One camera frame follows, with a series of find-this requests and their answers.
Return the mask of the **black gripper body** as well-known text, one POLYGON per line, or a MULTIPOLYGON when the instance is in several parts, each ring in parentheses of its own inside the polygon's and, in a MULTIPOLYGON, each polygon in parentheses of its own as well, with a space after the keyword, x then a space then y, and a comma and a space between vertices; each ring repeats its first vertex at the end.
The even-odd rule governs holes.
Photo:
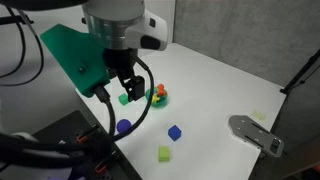
POLYGON ((106 65, 109 78, 113 79, 119 76, 121 79, 129 79, 134 73, 133 66, 135 61, 133 58, 137 55, 134 49, 111 50, 105 49, 102 57, 106 65))

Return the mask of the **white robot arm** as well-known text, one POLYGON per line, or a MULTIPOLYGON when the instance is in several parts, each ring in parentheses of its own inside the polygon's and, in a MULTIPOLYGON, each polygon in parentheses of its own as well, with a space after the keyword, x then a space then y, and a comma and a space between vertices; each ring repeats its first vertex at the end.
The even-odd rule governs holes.
POLYGON ((140 49, 162 51, 167 22, 145 8, 144 0, 1 0, 10 8, 46 11, 81 6, 87 32, 57 24, 40 35, 77 90, 103 96, 111 79, 119 79, 129 100, 144 95, 145 79, 134 72, 140 49))

